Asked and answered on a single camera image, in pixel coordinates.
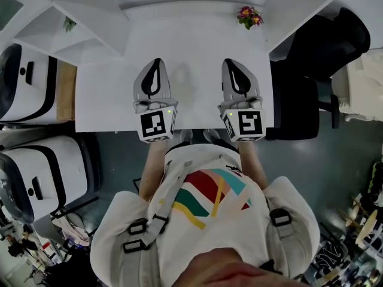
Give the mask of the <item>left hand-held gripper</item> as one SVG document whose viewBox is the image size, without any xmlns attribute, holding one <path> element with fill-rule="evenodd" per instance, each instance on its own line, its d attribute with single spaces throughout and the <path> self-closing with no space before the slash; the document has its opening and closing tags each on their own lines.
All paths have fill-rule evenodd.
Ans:
<svg viewBox="0 0 383 287">
<path fill-rule="evenodd" d="M 134 81 L 133 96 L 139 100 L 133 103 L 139 139 L 147 144 L 172 139 L 178 102 L 170 99 L 170 84 L 162 59 L 156 58 L 142 69 Z"/>
</svg>

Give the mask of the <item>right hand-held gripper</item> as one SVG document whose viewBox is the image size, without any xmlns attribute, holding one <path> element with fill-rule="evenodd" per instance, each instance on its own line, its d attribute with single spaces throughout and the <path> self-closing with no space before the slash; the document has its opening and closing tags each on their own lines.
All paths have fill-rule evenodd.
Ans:
<svg viewBox="0 0 383 287">
<path fill-rule="evenodd" d="M 232 142 L 256 141 L 266 135 L 265 110 L 262 108 L 259 82 L 243 64 L 224 59 L 222 64 L 224 102 L 218 105 L 220 117 Z M 247 97 L 235 99 L 236 94 Z"/>
</svg>

